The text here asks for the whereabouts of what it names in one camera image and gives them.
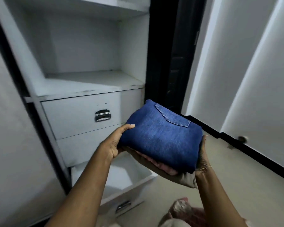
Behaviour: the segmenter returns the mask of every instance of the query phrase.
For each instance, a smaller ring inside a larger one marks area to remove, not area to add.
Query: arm
[[[117,144],[123,132],[135,125],[125,124],[110,134],[96,149],[80,178],[46,227],[96,224],[98,209],[111,161],[118,155]]]
[[[210,227],[247,227],[224,191],[205,152],[206,136],[203,136],[196,181]]]

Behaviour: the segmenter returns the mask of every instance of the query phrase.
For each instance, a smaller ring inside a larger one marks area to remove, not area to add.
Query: closed drawer
[[[72,185],[76,183],[86,163],[72,167]],[[110,166],[99,213],[116,216],[144,201],[144,192],[158,175],[139,164],[127,152],[121,153]]]
[[[125,123],[141,107],[141,98],[142,89],[134,89],[45,101],[42,106],[58,140]],[[97,122],[96,113],[102,110],[109,111],[104,115],[107,118],[99,115]]]
[[[65,165],[71,167],[88,161],[99,143],[119,126],[121,124],[57,140]]]

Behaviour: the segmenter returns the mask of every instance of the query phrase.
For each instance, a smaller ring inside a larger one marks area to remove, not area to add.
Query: drawer handle
[[[101,122],[101,121],[104,121],[104,120],[108,120],[110,118],[111,118],[111,113],[107,109],[97,111],[96,115],[95,115],[95,121],[96,122]]]
[[[116,213],[124,210],[125,208],[127,208],[128,206],[131,205],[131,201],[126,201],[126,202],[123,202],[121,205],[119,205],[117,208],[116,208]]]

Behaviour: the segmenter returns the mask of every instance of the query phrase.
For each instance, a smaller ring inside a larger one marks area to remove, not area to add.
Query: beige floor
[[[221,139],[208,136],[210,162],[231,201],[255,227],[284,227],[284,179]],[[144,203],[117,218],[122,227],[155,227],[174,200],[188,197],[202,206],[197,189],[158,177]]]

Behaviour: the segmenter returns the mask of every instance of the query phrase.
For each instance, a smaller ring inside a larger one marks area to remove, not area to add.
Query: forearm
[[[57,213],[46,227],[91,227],[98,209],[113,155],[99,147]]]
[[[196,181],[210,227],[247,227],[212,168],[198,173]]]

